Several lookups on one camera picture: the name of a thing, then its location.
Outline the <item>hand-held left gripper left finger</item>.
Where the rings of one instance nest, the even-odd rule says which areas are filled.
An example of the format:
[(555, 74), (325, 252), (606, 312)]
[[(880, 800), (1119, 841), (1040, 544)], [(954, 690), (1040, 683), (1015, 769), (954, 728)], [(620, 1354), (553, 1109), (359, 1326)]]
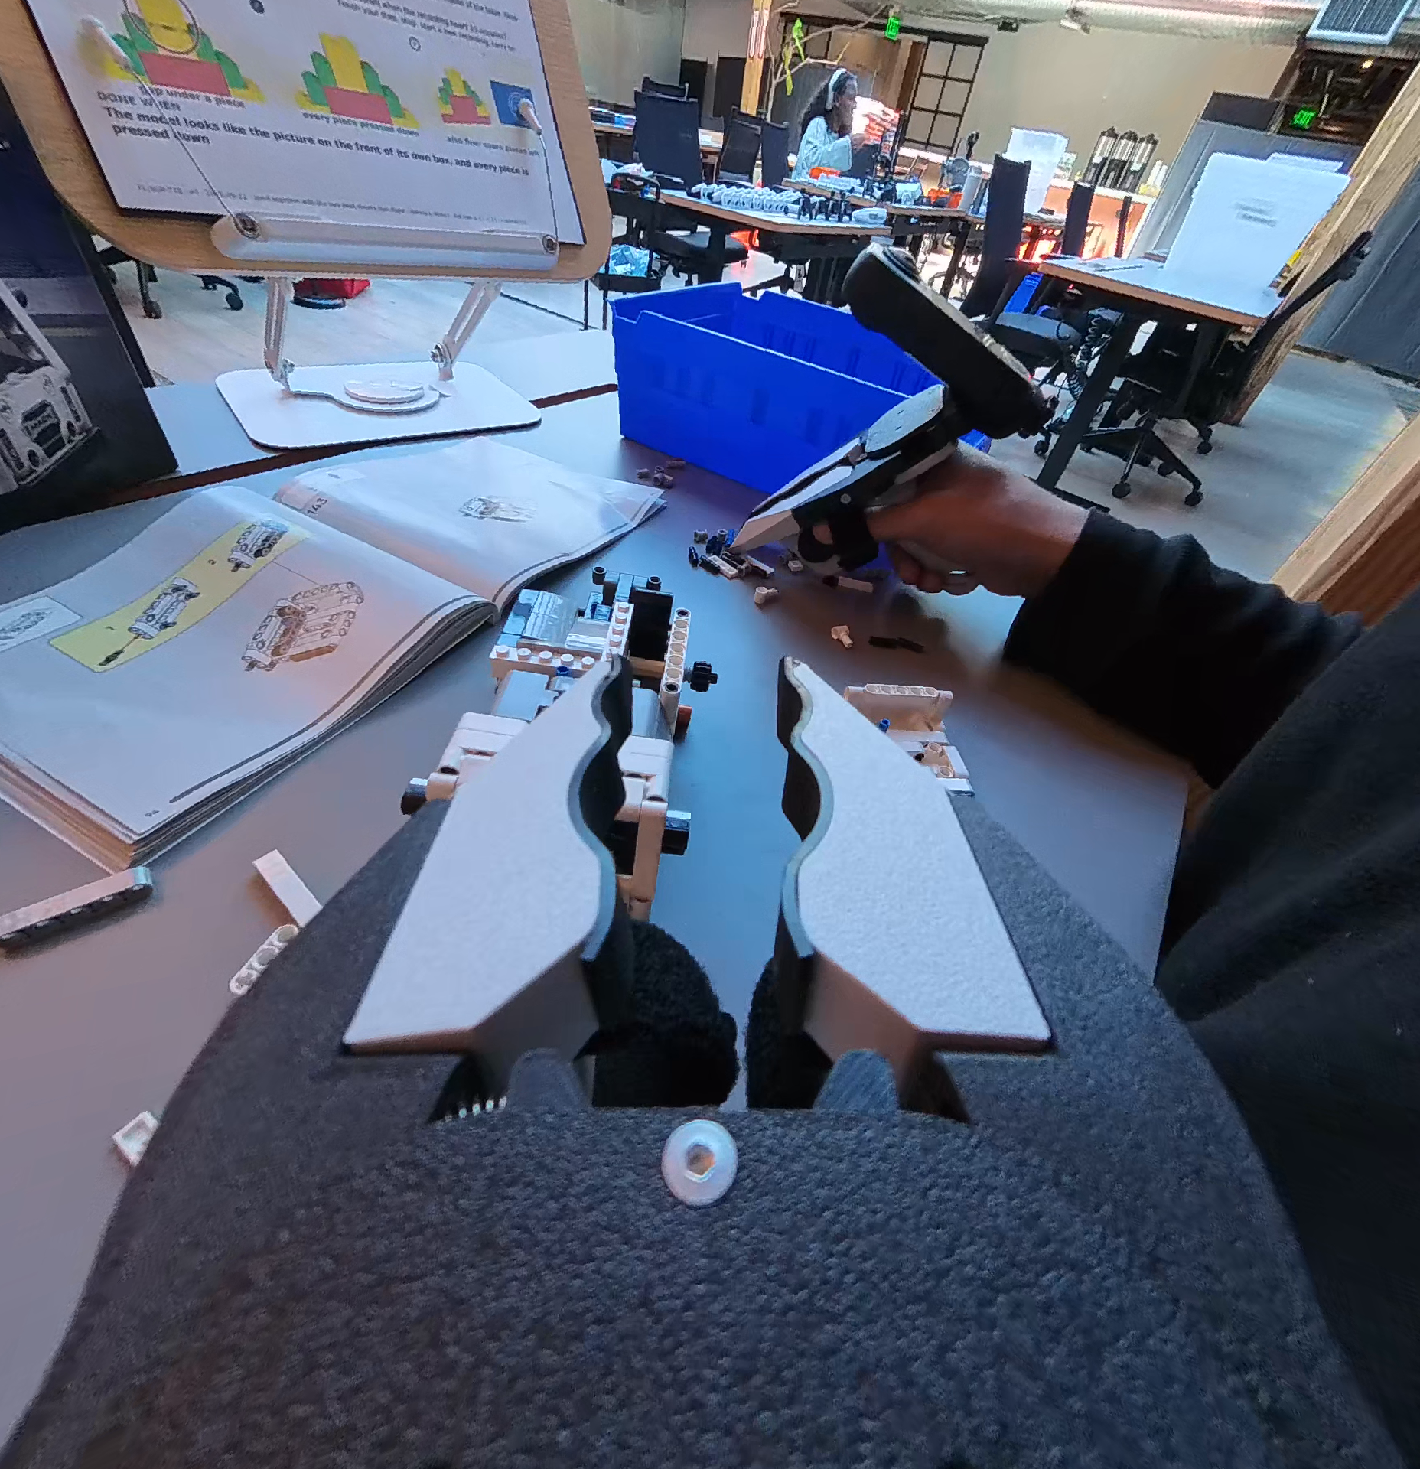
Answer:
[(529, 1052), (585, 1056), (632, 989), (608, 850), (629, 730), (632, 668), (611, 654), (456, 785), (348, 1052), (471, 1056), (489, 1088)]

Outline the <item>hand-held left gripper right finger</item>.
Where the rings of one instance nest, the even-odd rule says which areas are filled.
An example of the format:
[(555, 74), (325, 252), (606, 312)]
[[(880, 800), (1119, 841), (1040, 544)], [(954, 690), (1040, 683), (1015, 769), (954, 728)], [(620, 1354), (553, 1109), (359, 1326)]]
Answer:
[(902, 1088), (935, 1054), (1035, 1056), (1052, 1030), (949, 796), (807, 661), (778, 666), (783, 809), (799, 844), (778, 902), (780, 1026)]

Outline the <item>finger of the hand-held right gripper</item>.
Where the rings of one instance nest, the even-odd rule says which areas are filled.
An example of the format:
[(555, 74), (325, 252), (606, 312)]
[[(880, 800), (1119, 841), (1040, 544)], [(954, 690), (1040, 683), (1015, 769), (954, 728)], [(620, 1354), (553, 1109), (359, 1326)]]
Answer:
[(803, 561), (843, 561), (846, 551), (838, 549), (836, 533), (828, 531), (826, 536), (819, 536), (816, 531), (817, 525), (831, 525), (832, 517), (843, 510), (852, 510), (852, 493), (846, 486), (803, 486), (765, 500), (741, 525), (730, 549), (749, 554), (780, 541), (807, 541), (807, 547), (797, 551)]
[(751, 511), (736, 531), (736, 541), (789, 541), (817, 525), (828, 527), (831, 541), (865, 539), (863, 511), (843, 503), (843, 486), (863, 457), (863, 442), (854, 438), (809, 466)]

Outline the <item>small lego pieces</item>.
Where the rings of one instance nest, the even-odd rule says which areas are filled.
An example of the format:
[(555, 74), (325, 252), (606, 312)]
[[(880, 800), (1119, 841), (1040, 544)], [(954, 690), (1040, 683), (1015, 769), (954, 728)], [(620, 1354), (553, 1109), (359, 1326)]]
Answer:
[(699, 651), (860, 659), (892, 675), (930, 666), (943, 649), (939, 618), (880, 564), (846, 570), (809, 561), (792, 541), (736, 549), (734, 511), (749, 510), (746, 488), (663, 455), (629, 467), (626, 478), (660, 503), (646, 531), (629, 534), (629, 568), (655, 573), (694, 615), (708, 635), (696, 639)]

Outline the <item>white bent lego liftarm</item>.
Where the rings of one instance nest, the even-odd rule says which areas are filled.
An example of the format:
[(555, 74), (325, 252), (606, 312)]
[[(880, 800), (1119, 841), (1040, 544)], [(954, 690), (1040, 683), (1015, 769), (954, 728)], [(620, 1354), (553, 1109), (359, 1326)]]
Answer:
[(298, 933), (299, 930), (296, 923), (275, 927), (229, 980), (229, 995), (246, 996), (263, 970), (298, 938)]

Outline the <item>lego truck model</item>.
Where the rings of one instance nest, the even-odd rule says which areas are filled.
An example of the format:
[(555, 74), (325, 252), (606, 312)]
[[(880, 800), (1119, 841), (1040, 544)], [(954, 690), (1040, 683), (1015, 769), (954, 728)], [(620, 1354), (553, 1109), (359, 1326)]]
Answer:
[(691, 616), (659, 576), (629, 576), (595, 566), (594, 596), (582, 604), (547, 589), (519, 589), (489, 669), (494, 701), (467, 712), (454, 726), (441, 762), (409, 781), (403, 815), (425, 801), (448, 800), (529, 721), (552, 706), (581, 675), (608, 654), (632, 673), (632, 730), (619, 747), (624, 801), (608, 838), (619, 893), (635, 920), (649, 917), (664, 854), (683, 854), (689, 815), (669, 808), (676, 745), (689, 728), (689, 692), (717, 683), (713, 662), (689, 656)]

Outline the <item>lego instruction booklet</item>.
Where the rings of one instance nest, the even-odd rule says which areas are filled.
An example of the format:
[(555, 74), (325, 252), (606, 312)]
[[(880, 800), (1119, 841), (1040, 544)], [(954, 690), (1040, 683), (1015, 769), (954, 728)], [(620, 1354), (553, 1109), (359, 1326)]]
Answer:
[(0, 607), (0, 798), (143, 865), (660, 505), (504, 438), (186, 493)]

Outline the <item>beige lego sub-assembly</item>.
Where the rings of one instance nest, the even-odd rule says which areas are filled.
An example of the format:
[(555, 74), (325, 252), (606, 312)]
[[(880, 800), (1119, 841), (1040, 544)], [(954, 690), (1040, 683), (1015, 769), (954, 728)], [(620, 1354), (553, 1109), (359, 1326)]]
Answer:
[(925, 683), (854, 683), (843, 699), (903, 748), (949, 796), (973, 792), (966, 762), (952, 743), (943, 717), (954, 701), (949, 689)]

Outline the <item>grey lego beam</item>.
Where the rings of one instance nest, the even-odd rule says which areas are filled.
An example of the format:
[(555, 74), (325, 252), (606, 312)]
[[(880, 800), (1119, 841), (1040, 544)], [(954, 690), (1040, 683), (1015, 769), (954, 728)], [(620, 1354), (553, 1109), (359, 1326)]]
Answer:
[(148, 867), (110, 873), (76, 890), (0, 914), (0, 950), (14, 953), (145, 904), (154, 892)]

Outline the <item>black lego set box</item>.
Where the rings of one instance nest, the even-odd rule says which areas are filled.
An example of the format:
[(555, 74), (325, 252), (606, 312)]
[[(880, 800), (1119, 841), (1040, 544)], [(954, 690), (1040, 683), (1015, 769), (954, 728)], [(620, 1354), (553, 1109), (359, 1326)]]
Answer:
[(0, 80), (0, 534), (175, 470), (148, 383)]

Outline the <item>person's right hand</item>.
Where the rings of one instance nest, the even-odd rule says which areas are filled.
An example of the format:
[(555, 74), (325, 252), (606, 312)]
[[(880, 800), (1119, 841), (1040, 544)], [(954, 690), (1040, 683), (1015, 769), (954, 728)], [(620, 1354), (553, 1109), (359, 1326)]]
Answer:
[(1067, 561), (1090, 510), (958, 444), (914, 498), (865, 511), (900, 579), (925, 593), (1035, 596)]

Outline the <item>row of small white models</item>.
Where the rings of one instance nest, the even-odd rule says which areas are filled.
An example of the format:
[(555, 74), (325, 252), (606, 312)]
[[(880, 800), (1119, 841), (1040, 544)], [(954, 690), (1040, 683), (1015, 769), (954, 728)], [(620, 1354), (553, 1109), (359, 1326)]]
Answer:
[(807, 193), (803, 188), (765, 188), (736, 183), (700, 183), (689, 188), (699, 196), (722, 210), (752, 212), (768, 217), (795, 217), (813, 223), (838, 223), (880, 229), (887, 210), (854, 205), (843, 193)]

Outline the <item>white folded paper sign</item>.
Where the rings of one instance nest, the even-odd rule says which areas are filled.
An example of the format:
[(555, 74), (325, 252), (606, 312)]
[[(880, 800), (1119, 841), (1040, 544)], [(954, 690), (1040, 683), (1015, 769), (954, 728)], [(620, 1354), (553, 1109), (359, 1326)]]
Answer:
[(1325, 159), (1212, 156), (1153, 285), (1164, 296), (1270, 310), (1270, 283), (1343, 196)]

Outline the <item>person's black sweater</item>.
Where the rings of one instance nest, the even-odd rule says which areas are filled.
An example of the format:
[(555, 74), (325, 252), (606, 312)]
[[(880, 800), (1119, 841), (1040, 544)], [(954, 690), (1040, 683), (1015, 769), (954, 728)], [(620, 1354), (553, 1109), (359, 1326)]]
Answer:
[(1184, 738), (1215, 798), (1157, 981), (1420, 1467), (1420, 588), (1369, 629), (1282, 598), (1240, 651)]

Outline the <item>printed instruction sheet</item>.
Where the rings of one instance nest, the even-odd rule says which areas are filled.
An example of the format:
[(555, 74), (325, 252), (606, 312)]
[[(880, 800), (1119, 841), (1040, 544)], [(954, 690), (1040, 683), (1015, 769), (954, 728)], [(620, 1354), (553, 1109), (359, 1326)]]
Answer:
[(30, 2), (121, 210), (582, 244), (527, 2)]

